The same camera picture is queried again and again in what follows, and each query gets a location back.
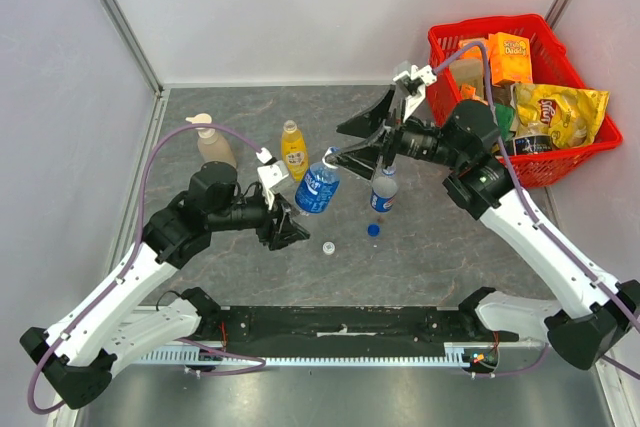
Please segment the white juice bottle cap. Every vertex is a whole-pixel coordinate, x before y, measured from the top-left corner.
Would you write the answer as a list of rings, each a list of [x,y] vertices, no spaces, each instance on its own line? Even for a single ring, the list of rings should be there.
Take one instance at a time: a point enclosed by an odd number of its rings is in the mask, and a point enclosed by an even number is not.
[[[332,255],[335,252],[335,244],[333,242],[325,242],[322,249],[326,255]]]

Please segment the clear blue label bottle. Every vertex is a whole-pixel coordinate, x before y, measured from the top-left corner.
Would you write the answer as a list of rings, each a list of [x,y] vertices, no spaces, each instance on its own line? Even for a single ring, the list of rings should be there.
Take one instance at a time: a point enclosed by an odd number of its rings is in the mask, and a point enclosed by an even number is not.
[[[396,180],[396,166],[381,167],[375,174],[371,183],[371,207],[379,213],[389,212],[398,193],[399,186]]]

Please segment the crushed clear water bottle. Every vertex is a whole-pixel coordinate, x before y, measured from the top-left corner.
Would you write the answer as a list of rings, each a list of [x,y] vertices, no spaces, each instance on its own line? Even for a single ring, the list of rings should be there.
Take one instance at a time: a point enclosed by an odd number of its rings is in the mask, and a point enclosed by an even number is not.
[[[322,159],[307,169],[295,193],[295,202],[301,211],[320,214],[327,209],[341,180],[338,167],[328,163],[327,157],[337,152],[337,147],[329,147]]]

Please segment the yellow juice bottle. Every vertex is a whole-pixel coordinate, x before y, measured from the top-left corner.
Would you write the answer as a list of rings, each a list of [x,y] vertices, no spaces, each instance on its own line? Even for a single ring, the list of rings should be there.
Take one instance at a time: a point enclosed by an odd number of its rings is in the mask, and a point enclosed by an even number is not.
[[[304,136],[293,120],[283,125],[281,156],[292,178],[300,182],[309,168],[309,155]]]

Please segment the blue bottle cap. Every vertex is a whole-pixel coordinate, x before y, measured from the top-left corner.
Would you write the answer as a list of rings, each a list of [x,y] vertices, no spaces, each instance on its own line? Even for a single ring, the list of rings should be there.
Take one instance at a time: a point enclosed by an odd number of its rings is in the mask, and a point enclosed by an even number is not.
[[[378,224],[369,224],[367,233],[371,237],[377,237],[380,234],[380,226]]]

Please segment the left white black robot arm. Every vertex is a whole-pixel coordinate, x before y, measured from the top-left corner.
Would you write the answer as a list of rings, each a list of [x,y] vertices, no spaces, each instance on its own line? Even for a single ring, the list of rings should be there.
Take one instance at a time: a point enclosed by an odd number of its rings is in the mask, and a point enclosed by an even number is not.
[[[35,403],[40,376],[61,405],[79,409],[138,357],[173,340],[215,336],[221,308],[200,288],[185,290],[169,306],[128,327],[121,325],[149,293],[207,249],[214,233],[254,230],[271,251],[309,238],[279,191],[290,180],[284,163],[269,160],[259,167],[258,177],[253,194],[245,197],[233,166],[204,164],[187,190],[150,217],[120,264],[80,305],[49,328],[31,327],[21,336],[21,346],[36,365],[28,386],[33,412],[49,412]]]

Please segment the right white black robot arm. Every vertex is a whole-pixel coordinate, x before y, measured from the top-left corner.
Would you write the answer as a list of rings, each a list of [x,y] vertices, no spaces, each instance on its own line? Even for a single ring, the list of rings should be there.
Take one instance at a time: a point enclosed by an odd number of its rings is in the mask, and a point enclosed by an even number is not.
[[[407,104],[390,89],[339,124],[338,133],[359,141],[330,155],[330,164],[367,180],[397,156],[448,168],[443,185],[452,201],[507,242],[555,296],[544,302],[479,289],[458,315],[460,333],[473,341],[491,331],[544,341],[570,365],[590,369],[639,325],[638,281],[599,268],[534,205],[491,152],[501,135],[489,106],[460,101],[434,126],[405,116]]]

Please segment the beige pump soap bottle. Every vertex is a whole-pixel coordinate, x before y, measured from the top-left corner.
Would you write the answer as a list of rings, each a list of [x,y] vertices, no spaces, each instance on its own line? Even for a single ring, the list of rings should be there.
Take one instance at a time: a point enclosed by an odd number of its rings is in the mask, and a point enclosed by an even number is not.
[[[197,147],[205,163],[222,162],[237,167],[237,161],[226,138],[211,127],[196,128]]]

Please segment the orange packet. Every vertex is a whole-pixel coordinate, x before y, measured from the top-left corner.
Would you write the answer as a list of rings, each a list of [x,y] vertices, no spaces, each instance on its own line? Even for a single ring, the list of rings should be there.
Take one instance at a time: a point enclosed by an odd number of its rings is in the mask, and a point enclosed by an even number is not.
[[[463,83],[460,85],[460,95],[462,99],[475,99],[476,88],[470,84]]]

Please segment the brown cardboard box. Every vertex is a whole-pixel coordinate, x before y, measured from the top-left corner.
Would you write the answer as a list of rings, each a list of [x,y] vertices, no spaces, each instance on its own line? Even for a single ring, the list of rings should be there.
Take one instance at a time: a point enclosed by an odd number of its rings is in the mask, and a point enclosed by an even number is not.
[[[479,58],[463,58],[452,62],[449,71],[460,93],[460,85],[470,84],[476,88],[477,97],[485,98],[484,65]]]

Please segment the green package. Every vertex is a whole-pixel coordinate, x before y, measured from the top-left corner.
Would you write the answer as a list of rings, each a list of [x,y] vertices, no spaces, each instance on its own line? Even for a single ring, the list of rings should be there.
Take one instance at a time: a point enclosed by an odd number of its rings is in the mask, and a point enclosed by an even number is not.
[[[496,103],[495,116],[498,127],[500,129],[502,140],[507,141],[511,139],[517,132],[518,128],[518,122],[514,108],[510,105]]]

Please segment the orange scrub daddy box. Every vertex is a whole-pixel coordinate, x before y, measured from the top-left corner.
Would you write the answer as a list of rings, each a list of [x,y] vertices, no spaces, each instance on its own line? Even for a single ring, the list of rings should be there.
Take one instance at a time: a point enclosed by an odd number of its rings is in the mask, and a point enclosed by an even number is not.
[[[488,42],[493,85],[533,82],[531,48],[527,38],[498,32],[490,34]]]

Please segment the dark can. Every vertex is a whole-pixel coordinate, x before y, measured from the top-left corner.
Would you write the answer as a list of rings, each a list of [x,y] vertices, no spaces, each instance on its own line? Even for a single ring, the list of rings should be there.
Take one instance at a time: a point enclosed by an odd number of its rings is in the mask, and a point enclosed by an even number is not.
[[[532,134],[514,137],[504,142],[509,156],[534,155],[554,150],[552,139],[547,134]]]

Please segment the yellow chips bag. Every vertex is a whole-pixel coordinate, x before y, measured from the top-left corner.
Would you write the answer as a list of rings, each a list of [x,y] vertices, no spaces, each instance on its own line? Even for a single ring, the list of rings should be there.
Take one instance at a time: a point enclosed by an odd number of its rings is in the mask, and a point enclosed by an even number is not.
[[[512,97],[519,136],[548,135],[555,149],[569,149],[594,143],[610,92],[519,83],[512,87]]]

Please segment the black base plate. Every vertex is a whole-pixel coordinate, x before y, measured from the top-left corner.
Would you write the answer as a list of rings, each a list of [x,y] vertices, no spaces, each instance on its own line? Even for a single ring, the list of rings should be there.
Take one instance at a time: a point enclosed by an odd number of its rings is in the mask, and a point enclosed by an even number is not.
[[[436,357],[446,343],[515,342],[469,310],[436,307],[232,306],[193,335],[232,353],[271,358]]]

